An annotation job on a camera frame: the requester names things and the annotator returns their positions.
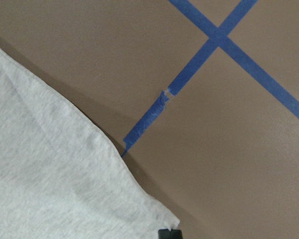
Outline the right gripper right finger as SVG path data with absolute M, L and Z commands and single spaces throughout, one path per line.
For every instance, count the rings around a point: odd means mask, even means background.
M 171 230 L 171 239 L 183 239 L 181 230 Z

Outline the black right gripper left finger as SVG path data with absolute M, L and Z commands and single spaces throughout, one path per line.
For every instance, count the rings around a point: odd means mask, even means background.
M 171 231 L 168 229 L 160 229 L 158 231 L 159 239 L 171 239 Z

